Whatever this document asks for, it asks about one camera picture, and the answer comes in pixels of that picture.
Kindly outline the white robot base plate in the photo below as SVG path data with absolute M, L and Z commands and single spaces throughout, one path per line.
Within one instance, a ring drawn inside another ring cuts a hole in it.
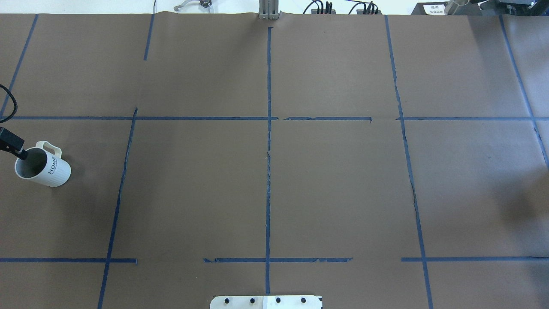
M 219 296 L 210 309 L 323 309 L 323 301 L 316 295 Z

